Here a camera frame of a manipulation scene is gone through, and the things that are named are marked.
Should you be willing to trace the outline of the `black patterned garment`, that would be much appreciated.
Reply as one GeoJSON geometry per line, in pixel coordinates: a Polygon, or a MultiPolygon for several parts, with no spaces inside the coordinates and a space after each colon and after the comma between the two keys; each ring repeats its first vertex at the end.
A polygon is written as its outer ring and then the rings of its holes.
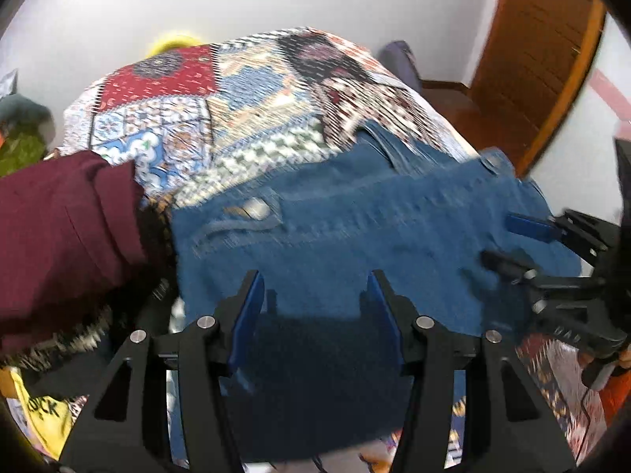
{"type": "Polygon", "coordinates": [[[139,211],[139,228],[147,264],[136,267],[122,286],[93,299],[88,315],[71,328],[1,358],[3,367],[18,369],[30,395],[57,400],[89,395],[133,331],[169,331],[179,297],[170,210],[164,203],[147,203],[139,211]]]}

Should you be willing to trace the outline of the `brown wooden door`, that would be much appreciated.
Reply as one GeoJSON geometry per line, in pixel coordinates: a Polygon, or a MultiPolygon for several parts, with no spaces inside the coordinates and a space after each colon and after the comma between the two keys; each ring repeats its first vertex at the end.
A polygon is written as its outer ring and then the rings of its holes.
{"type": "Polygon", "coordinates": [[[526,174],[552,141],[592,67],[601,0],[498,0],[470,97],[500,118],[499,149],[526,174]]]}

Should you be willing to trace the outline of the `blue denim jacket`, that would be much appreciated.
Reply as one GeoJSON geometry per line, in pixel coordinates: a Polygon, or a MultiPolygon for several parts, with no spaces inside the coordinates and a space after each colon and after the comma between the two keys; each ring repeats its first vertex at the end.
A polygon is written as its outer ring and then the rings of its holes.
{"type": "Polygon", "coordinates": [[[249,462],[286,462],[381,438],[403,422],[410,383],[365,295],[371,271],[455,332],[521,339],[532,312],[518,287],[484,269],[499,250],[575,277],[577,255],[506,230],[511,212],[550,209],[489,149],[458,161],[360,127],[346,152],[244,182],[171,215],[188,321],[261,272],[265,301],[244,363],[222,389],[249,462]]]}

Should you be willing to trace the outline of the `patchwork bed cover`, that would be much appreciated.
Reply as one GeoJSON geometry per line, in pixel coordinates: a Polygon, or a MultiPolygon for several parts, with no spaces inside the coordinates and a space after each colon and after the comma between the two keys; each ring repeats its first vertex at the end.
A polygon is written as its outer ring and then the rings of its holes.
{"type": "Polygon", "coordinates": [[[171,50],[92,83],[64,113],[64,155],[134,161],[170,210],[346,152],[374,123],[458,161],[479,156],[415,91],[336,35],[277,30],[171,50]]]}

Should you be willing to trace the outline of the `yellow printed t-shirt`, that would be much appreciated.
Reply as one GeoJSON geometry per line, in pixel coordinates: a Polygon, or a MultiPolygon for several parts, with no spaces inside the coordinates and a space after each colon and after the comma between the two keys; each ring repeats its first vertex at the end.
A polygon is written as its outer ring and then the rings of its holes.
{"type": "Polygon", "coordinates": [[[69,404],[49,396],[32,397],[21,373],[11,369],[9,374],[32,436],[48,457],[58,460],[73,427],[69,404]]]}

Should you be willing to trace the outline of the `maroon folded garment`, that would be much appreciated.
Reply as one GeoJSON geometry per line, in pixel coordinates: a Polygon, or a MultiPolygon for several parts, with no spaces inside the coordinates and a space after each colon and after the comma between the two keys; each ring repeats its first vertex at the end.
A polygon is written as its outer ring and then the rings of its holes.
{"type": "Polygon", "coordinates": [[[2,178],[2,354],[78,324],[146,262],[142,197],[132,161],[113,166],[88,151],[2,178]]]}

